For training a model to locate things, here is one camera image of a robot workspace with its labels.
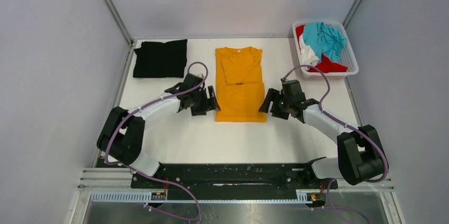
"metal frame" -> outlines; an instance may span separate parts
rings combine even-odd
[[[120,78],[114,91],[113,101],[111,108],[120,104],[120,99],[123,94],[126,78],[131,66],[132,55],[136,43],[132,39],[132,36],[128,32],[124,22],[120,18],[118,11],[115,8],[112,0],[104,0],[111,15],[120,29],[125,41],[130,45],[130,48],[123,61],[122,70],[120,71]],[[357,11],[362,0],[355,0],[351,9],[349,10],[343,26],[347,27],[351,22],[351,19]],[[364,124],[362,114],[357,99],[352,91],[352,84],[350,79],[345,79],[348,93],[351,98],[351,103],[356,112],[357,122],[361,125]],[[68,211],[67,223],[82,224],[87,212],[87,207],[91,199],[91,194],[94,191],[109,191],[113,192],[156,192],[159,189],[132,189],[131,180],[132,174],[127,168],[95,168],[96,162],[100,151],[95,156],[95,163],[93,168],[85,168],[79,181],[78,189],[75,193],[72,207]],[[403,224],[404,218],[402,212],[397,204],[396,193],[394,192],[393,183],[387,178],[382,183],[361,183],[356,186],[352,186],[346,183],[344,180],[337,180],[339,184],[340,192],[373,192],[376,191],[382,199],[385,213],[389,223]],[[319,190],[297,190],[297,193],[317,193]],[[284,201],[264,201],[265,203],[285,203]],[[207,203],[225,203],[225,201],[207,201]],[[252,200],[239,201],[239,203],[258,203]]]

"black folded cloth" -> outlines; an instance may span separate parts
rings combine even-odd
[[[184,68],[187,64],[186,39],[166,43],[146,41],[134,52],[137,57],[132,77],[184,77]]]

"white cloth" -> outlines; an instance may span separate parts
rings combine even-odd
[[[300,55],[301,65],[316,66],[320,61],[320,58],[318,58],[318,56],[315,55],[313,49],[309,45],[306,45],[304,43],[304,38],[302,37],[302,34],[299,36],[299,51],[301,52]]]

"white table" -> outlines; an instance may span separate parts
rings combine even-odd
[[[151,40],[166,42],[169,40]],[[187,66],[202,61],[209,68],[206,86],[215,88],[215,49],[221,47],[262,49],[262,70],[265,92],[281,89],[282,78],[298,65],[293,39],[189,39]],[[132,77],[136,62],[133,55],[120,106],[127,109],[148,102],[165,89],[181,82],[180,78]],[[194,74],[204,74],[201,65],[192,67]],[[326,83],[297,78],[306,98],[319,100]],[[356,122],[354,110],[343,80],[331,81],[330,94],[324,107],[349,122]],[[336,157],[337,147],[331,139],[300,121],[271,117],[266,123],[215,122],[215,113],[192,117],[190,110],[170,115],[145,131],[142,150],[162,163],[303,163],[318,157]]]

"clothes pile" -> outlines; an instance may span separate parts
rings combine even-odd
[[[324,73],[346,72],[348,68],[339,64],[340,55],[347,39],[338,28],[322,22],[301,25],[296,28],[302,65],[312,65]],[[310,68],[308,72],[317,72]]]

